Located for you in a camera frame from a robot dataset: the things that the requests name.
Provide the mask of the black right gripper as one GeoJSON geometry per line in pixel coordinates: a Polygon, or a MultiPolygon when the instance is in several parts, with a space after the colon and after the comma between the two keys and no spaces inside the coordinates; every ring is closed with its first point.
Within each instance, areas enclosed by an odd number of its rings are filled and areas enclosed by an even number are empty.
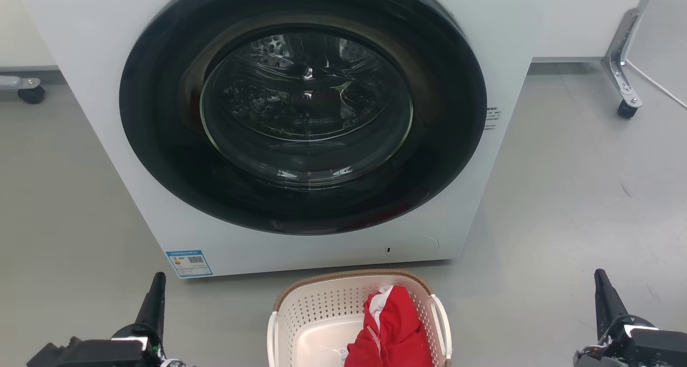
{"type": "Polygon", "coordinates": [[[598,343],[578,350],[574,366],[629,366],[629,345],[633,334],[654,331],[655,326],[629,315],[604,269],[594,272],[595,311],[598,343]]]}

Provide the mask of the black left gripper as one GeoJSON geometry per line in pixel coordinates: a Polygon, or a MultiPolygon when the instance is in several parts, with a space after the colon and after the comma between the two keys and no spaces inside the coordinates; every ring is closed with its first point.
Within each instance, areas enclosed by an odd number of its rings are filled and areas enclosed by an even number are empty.
{"type": "Polygon", "coordinates": [[[112,341],[141,343],[144,366],[181,365],[180,359],[167,357],[164,349],[165,286],[165,273],[157,272],[134,325],[122,327],[111,337],[112,341]]]}

